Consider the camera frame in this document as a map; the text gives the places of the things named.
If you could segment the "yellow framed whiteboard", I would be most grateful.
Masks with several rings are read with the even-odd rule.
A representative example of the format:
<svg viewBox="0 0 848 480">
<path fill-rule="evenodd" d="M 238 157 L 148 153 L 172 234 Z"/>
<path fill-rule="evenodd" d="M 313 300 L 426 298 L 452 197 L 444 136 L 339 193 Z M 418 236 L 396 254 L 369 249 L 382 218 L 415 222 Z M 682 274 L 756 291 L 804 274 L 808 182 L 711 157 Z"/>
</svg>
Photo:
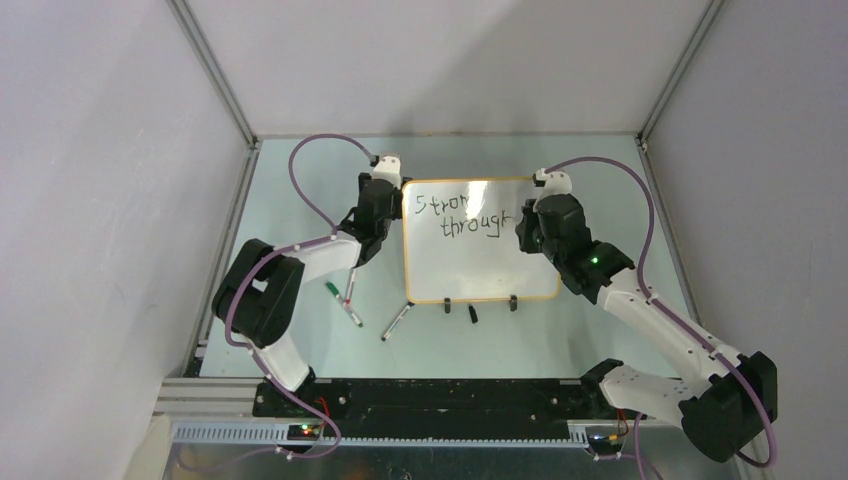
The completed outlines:
<svg viewBox="0 0 848 480">
<path fill-rule="evenodd" d="M 515 227 L 527 177 L 413 180 L 402 189 L 405 292 L 416 304 L 548 300 L 562 283 Z"/>
</svg>

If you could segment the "black marker cap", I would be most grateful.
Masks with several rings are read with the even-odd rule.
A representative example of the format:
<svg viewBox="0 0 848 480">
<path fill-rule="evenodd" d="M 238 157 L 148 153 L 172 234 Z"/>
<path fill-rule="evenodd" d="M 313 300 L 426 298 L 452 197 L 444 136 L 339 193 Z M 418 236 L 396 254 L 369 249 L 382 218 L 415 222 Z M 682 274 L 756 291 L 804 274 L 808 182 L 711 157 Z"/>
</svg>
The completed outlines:
<svg viewBox="0 0 848 480">
<path fill-rule="evenodd" d="M 476 312 L 476 309 L 473 305 L 468 306 L 469 316 L 472 324 L 477 324 L 479 322 L 479 317 Z"/>
</svg>

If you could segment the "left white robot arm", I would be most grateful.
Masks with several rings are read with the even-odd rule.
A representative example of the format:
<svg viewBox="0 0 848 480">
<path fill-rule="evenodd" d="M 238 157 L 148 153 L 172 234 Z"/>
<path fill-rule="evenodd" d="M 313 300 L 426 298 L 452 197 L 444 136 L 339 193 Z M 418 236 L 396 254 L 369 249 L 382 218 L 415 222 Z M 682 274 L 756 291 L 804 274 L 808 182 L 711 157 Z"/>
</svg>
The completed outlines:
<svg viewBox="0 0 848 480">
<path fill-rule="evenodd" d="M 225 324 L 225 338 L 248 350 L 269 380 L 280 387 L 278 404 L 304 416 L 316 403 L 307 383 L 314 370 L 290 333 L 301 287 L 333 272 L 355 270 L 376 256 L 391 223 L 402 217 L 402 188 L 376 173 L 361 173 L 358 201 L 334 233 L 299 244 L 275 247 L 259 239 L 243 244 L 211 302 Z"/>
</svg>

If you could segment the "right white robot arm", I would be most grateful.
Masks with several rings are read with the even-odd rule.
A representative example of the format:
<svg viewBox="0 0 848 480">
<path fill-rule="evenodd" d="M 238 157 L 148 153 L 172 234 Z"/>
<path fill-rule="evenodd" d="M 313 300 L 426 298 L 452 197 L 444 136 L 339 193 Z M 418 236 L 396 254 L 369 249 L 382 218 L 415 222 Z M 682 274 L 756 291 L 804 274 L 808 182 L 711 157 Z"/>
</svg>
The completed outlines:
<svg viewBox="0 0 848 480">
<path fill-rule="evenodd" d="M 726 462 L 777 418 L 775 363 L 745 355 L 662 302 L 641 285 L 635 263 L 595 240 L 580 202 L 570 194 L 529 199 L 516 227 L 519 248 L 543 255 L 565 287 L 647 338 L 672 366 L 663 377 L 607 359 L 581 378 L 585 411 L 606 418 L 617 409 L 680 428 L 709 459 Z"/>
</svg>

